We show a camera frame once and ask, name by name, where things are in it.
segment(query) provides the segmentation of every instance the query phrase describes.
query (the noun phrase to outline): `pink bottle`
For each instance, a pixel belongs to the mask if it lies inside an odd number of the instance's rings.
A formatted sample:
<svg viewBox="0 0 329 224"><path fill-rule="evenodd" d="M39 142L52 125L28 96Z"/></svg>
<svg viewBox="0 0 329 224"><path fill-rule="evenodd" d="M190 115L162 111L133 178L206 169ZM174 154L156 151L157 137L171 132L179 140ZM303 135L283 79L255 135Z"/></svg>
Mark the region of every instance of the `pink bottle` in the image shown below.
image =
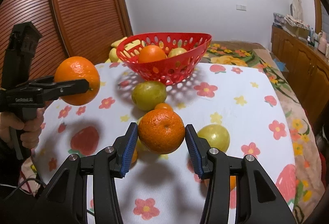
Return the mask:
<svg viewBox="0 0 329 224"><path fill-rule="evenodd" d="M323 54L326 54L326 48L327 48L327 34L323 32L322 37L320 38L319 41L319 47L317 49Z"/></svg>

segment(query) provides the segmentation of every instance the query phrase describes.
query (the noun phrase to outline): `human hand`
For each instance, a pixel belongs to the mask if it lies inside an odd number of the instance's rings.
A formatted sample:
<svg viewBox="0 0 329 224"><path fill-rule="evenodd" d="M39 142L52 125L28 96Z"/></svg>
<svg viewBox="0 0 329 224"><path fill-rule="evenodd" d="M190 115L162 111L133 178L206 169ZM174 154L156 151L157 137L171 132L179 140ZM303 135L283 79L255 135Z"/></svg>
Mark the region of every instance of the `human hand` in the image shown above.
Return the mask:
<svg viewBox="0 0 329 224"><path fill-rule="evenodd" d="M20 137L22 145L25 148L35 148L39 143L39 136L41 134L40 125L43 123L44 108L37 109L37 117L33 120L23 123L15 114L9 112L0 113L0 139L2 139L10 148L14 144L10 138L9 127L16 130L26 131Z"/></svg>

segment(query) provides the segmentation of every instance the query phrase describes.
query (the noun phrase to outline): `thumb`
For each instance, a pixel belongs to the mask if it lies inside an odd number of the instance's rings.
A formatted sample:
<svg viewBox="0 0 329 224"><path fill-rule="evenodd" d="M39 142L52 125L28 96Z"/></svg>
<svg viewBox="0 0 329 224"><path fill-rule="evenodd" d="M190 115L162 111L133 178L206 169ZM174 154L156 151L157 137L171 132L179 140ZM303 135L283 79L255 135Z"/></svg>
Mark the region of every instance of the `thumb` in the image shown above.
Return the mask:
<svg viewBox="0 0 329 224"><path fill-rule="evenodd" d="M9 112L0 113L0 129L12 127L16 130L22 130L24 123L15 114Z"/></svg>

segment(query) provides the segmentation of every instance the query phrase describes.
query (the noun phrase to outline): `metal screw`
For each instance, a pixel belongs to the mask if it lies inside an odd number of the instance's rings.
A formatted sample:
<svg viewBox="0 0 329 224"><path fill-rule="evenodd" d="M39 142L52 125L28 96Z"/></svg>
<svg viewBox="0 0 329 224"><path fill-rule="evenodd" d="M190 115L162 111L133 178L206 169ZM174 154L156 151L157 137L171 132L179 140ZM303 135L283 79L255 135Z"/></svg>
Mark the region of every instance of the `metal screw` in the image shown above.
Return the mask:
<svg viewBox="0 0 329 224"><path fill-rule="evenodd" d="M209 153L213 154L213 155L216 155L219 153L219 150L217 148L210 148L209 149Z"/></svg>
<svg viewBox="0 0 329 224"><path fill-rule="evenodd" d="M111 152L113 152L114 151L114 147L113 146L107 146L106 148L105 148L105 152L107 152L107 153L111 153Z"/></svg>
<svg viewBox="0 0 329 224"><path fill-rule="evenodd" d="M252 162L254 161L254 156L253 155L246 155L246 159L249 161L249 162Z"/></svg>
<svg viewBox="0 0 329 224"><path fill-rule="evenodd" d="M78 155L77 154L71 154L68 158L69 158L69 160L74 161L78 158Z"/></svg>

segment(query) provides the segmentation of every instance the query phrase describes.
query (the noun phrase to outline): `wall outlet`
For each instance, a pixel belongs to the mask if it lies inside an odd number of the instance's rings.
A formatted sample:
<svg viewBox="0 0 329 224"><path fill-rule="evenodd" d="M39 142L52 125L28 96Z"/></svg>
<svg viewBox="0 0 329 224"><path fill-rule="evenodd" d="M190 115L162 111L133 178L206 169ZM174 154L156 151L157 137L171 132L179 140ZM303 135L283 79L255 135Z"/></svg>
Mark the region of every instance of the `wall outlet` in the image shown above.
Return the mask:
<svg viewBox="0 0 329 224"><path fill-rule="evenodd" d="M236 9L239 11L246 11L247 10L247 6L246 5L236 5Z"/></svg>

